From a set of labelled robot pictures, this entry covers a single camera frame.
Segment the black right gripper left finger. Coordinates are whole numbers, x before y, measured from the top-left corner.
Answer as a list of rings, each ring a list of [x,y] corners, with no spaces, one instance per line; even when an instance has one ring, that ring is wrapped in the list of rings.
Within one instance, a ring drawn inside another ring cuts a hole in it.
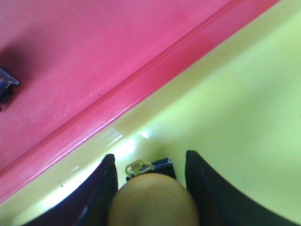
[[[118,191],[115,156],[106,155],[93,173],[63,201],[27,226],[106,226],[111,201]]]

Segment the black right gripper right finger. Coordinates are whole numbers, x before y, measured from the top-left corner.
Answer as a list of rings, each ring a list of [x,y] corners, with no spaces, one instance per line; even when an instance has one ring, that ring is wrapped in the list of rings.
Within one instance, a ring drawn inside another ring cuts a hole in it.
[[[295,225],[240,192],[196,151],[186,152],[185,179],[202,226]]]

